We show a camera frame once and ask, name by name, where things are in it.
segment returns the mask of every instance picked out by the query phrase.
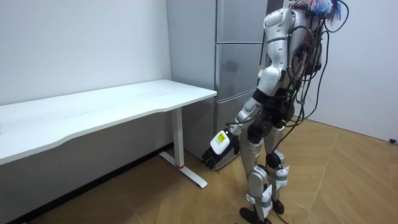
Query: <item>white wall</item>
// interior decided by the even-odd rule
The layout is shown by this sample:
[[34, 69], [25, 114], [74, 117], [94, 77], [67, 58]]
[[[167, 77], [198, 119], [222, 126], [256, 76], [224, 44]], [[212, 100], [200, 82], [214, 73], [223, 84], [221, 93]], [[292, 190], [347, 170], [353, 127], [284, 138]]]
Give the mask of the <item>white wall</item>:
[[[349, 19], [344, 28], [331, 34], [320, 102], [310, 119], [379, 139], [397, 139], [398, 42], [394, 15], [398, 2], [380, 0], [380, 7], [361, 0], [345, 2], [350, 8]], [[306, 113], [315, 105], [318, 81], [312, 83]]]
[[0, 105], [171, 79], [164, 0], [2, 0], [0, 21]]
[[[165, 0], [0, 1], [0, 105], [163, 78]], [[158, 113], [4, 164], [0, 223], [170, 142], [170, 115]]]

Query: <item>black robot foot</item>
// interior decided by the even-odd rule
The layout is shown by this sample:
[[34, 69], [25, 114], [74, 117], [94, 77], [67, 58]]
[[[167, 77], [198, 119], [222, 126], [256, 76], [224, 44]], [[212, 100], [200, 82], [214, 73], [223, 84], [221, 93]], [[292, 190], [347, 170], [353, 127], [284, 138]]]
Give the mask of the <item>black robot foot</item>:
[[274, 211], [277, 214], [282, 215], [283, 213], [285, 213], [284, 204], [282, 204], [282, 202], [280, 202], [280, 200], [277, 200], [276, 202], [273, 202], [272, 204], [274, 205], [272, 208], [274, 209]]
[[263, 221], [260, 221], [257, 212], [252, 211], [248, 208], [241, 208], [239, 210], [239, 214], [242, 216], [244, 220], [246, 220], [250, 224], [272, 224], [267, 218]]

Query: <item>desk leg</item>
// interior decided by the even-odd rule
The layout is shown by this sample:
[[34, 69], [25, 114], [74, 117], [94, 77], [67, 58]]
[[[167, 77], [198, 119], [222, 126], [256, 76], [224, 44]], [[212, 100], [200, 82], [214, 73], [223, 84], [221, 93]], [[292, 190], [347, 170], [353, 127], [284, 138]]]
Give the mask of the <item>desk leg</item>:
[[190, 169], [184, 166], [184, 145], [182, 136], [182, 112], [181, 108], [172, 110], [172, 120], [173, 120], [173, 135], [174, 135], [174, 154], [175, 159], [168, 155], [166, 152], [161, 152], [159, 155], [166, 159], [169, 163], [176, 166], [181, 172], [191, 178], [197, 185], [201, 188], [207, 186], [207, 182], [201, 177], [196, 175]]

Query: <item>white desk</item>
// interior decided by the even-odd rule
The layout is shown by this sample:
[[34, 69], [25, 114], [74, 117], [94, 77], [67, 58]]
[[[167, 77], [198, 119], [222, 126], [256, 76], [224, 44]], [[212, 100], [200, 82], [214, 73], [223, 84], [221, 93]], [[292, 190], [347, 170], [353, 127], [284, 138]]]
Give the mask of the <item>white desk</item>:
[[175, 159], [160, 155], [204, 188], [207, 183], [184, 167], [181, 107], [216, 94], [157, 80], [0, 106], [0, 166], [84, 134], [172, 110]]

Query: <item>wooden floor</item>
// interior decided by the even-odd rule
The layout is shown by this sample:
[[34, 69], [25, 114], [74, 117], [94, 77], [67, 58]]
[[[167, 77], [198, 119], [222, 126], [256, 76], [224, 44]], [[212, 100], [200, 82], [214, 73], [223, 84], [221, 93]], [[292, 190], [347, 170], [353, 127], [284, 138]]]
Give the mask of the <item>wooden floor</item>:
[[[397, 145], [306, 121], [280, 151], [290, 166], [281, 193], [288, 223], [398, 223]], [[30, 223], [246, 223], [238, 213], [250, 206], [241, 159], [219, 173], [189, 153], [185, 161], [205, 189], [157, 156]], [[270, 219], [282, 223], [273, 212]]]

